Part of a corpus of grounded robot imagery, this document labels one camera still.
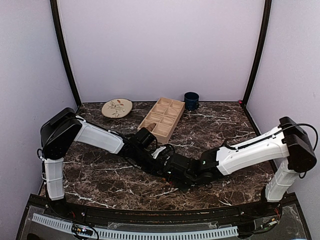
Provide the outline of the tan beige sock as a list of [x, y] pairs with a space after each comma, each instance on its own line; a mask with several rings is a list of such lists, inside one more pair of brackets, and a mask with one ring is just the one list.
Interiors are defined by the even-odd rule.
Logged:
[[146, 127], [146, 129], [149, 131], [149, 132], [152, 132], [153, 131], [153, 129], [156, 127], [156, 123], [154, 122], [154, 123], [151, 123], [151, 124], [149, 124], [147, 127]]

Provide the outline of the wooden compartment tray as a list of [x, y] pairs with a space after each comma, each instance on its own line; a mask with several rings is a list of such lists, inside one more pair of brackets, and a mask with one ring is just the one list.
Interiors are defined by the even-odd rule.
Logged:
[[154, 125], [150, 132], [157, 138], [159, 143], [167, 144], [184, 109], [185, 103], [183, 101], [161, 97], [140, 123], [137, 130]]

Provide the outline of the argyle patterned sock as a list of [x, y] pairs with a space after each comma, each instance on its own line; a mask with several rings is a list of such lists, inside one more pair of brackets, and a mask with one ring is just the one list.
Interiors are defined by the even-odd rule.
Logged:
[[166, 185], [172, 185], [173, 184], [170, 178], [162, 177], [161, 181], [164, 182]]

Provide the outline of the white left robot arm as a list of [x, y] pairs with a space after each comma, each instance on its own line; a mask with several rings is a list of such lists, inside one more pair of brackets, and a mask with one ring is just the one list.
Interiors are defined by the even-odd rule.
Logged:
[[37, 155], [42, 160], [46, 192], [53, 201], [51, 210], [60, 218], [67, 218], [71, 213], [70, 206], [62, 199], [65, 197], [63, 161], [72, 143], [85, 143], [125, 160], [131, 159], [144, 172], [154, 176], [162, 176], [167, 159], [175, 152], [170, 144], [149, 150], [148, 146], [157, 139], [145, 127], [136, 134], [122, 135], [86, 121], [69, 107], [41, 127], [40, 138], [41, 148]]

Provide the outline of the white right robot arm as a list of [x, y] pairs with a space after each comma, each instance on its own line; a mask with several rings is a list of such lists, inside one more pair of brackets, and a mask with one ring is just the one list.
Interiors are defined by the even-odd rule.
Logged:
[[302, 124], [282, 117], [279, 126], [245, 142], [207, 150], [199, 160], [173, 154], [164, 165], [170, 179], [189, 186], [204, 185], [243, 168], [273, 159], [282, 159], [275, 176], [267, 184], [263, 200], [255, 205], [255, 213], [266, 217], [275, 208], [300, 173], [306, 173], [317, 163], [309, 136]]

